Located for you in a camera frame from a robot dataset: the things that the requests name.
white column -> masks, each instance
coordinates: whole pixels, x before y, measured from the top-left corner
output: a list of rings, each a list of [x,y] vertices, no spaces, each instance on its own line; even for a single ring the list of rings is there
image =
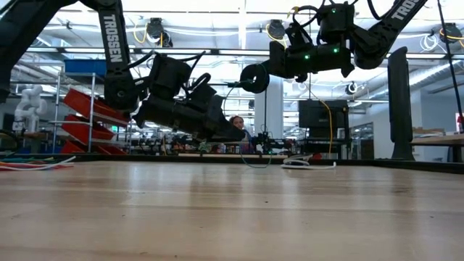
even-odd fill
[[[282,138],[283,135],[283,80],[270,76],[268,94],[265,92],[254,95],[254,135],[264,130],[264,117],[266,126],[273,138]],[[267,97],[267,112],[265,113],[265,97]]]

wooden tabletop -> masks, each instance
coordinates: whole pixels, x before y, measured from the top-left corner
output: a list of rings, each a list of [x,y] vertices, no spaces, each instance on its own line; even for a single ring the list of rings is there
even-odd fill
[[[414,138],[412,145],[464,145],[464,134],[447,135],[447,136],[432,136],[425,138]]]
[[[0,260],[464,260],[463,188],[375,167],[0,172]]]

ceiling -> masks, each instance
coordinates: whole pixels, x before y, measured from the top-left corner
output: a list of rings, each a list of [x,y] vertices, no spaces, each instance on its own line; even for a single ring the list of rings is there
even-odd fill
[[[122,0],[126,24],[128,44],[131,48],[152,48],[154,44],[144,39],[145,24],[152,17],[161,17],[163,27],[170,34],[174,48],[182,49],[246,49],[246,50],[268,50],[271,41],[265,32],[265,26],[271,19],[282,20],[284,26],[291,22],[287,13],[294,6],[308,4],[308,1],[213,1],[213,0],[171,0],[171,1],[142,1]],[[310,1],[310,4],[319,6],[322,1]],[[387,11],[393,0],[374,0],[377,13],[383,14]],[[462,16],[462,0],[442,0],[443,12],[447,22],[455,22],[458,28],[464,26]],[[377,23],[367,5],[366,0],[356,3],[355,24],[363,28],[369,28]],[[308,19],[308,13],[297,15],[298,21]],[[406,46],[411,54],[444,54],[444,44],[437,40],[435,35],[428,38],[427,35],[440,28],[439,13],[435,1],[428,1],[427,5],[415,16],[407,27],[402,31],[391,50]],[[313,39],[318,32],[316,22],[307,28]],[[72,47],[102,47],[102,37],[99,29],[99,18],[94,10],[89,9],[80,2],[62,8],[49,25],[39,36],[37,46],[72,46]],[[464,43],[459,41],[450,45],[453,54],[463,53]],[[68,58],[103,59],[102,54],[74,53]],[[54,75],[61,70],[62,55],[44,55],[38,53],[27,53],[22,58],[22,65],[17,66],[13,74],[15,80],[54,80]],[[212,83],[238,80],[240,72],[247,64],[261,62],[267,57],[228,55],[228,56],[203,56],[196,66],[192,77],[197,78],[203,73],[210,73]],[[410,71],[439,65],[442,61],[436,59],[411,59],[409,61]],[[142,64],[133,75],[148,75],[149,68]],[[378,88],[374,79],[386,79],[386,62],[374,70],[361,70],[356,68],[347,78],[343,78],[339,70],[319,72],[311,75],[310,82],[312,92],[322,99],[349,99],[345,94],[345,86],[355,82],[362,86],[363,91],[368,93],[371,86]],[[447,83],[438,80],[434,88],[440,88]],[[218,94],[226,95],[229,88],[225,86],[214,87]],[[308,97],[307,87],[297,84],[292,80],[285,80],[283,84],[284,110],[288,115],[284,118],[285,129],[289,130],[297,125],[296,102],[294,99]],[[230,100],[227,101],[229,113],[247,116],[249,120],[245,124],[252,125],[252,112],[249,111],[248,101],[254,97],[253,94],[243,90],[233,90]],[[363,109],[368,105],[359,104],[356,109]]]

wire bundle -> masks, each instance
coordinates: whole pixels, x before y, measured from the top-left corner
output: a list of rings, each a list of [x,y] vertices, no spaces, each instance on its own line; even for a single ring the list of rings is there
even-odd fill
[[[3,159],[0,161],[0,171],[31,171],[31,170],[56,170],[65,167],[72,167],[74,157],[63,161],[55,159]]]

robotic arm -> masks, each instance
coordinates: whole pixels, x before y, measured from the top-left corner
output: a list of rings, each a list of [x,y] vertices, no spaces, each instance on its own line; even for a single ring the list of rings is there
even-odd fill
[[[77,0],[11,0],[0,10],[0,102],[9,95],[11,70],[33,40],[62,7]],[[208,85],[211,76],[204,74],[187,88],[191,71],[187,61],[156,54],[149,76],[133,79],[130,69],[147,61],[154,52],[129,64],[129,48],[121,0],[80,0],[99,14],[107,73],[104,79],[105,102],[114,109],[133,112],[139,127],[146,120],[191,133],[196,140],[240,141],[244,132],[230,124],[221,109],[223,97]],[[185,99],[176,99],[180,89]]]
[[[286,29],[291,45],[284,47],[277,41],[270,42],[270,59],[244,68],[240,80],[246,91],[259,93],[269,84],[269,75],[281,78],[296,78],[305,82],[308,73],[341,69],[347,77],[355,66],[351,63],[351,53],[355,64],[364,70],[378,67],[401,31],[414,18],[427,0],[395,0],[393,7],[371,28],[363,29],[354,24],[355,6],[343,4],[323,5],[320,8],[303,6],[296,8],[293,22]],[[300,25],[295,14],[311,10],[316,15]],[[313,43],[304,30],[313,20],[317,20],[320,30]],[[247,80],[256,79],[253,83]]]

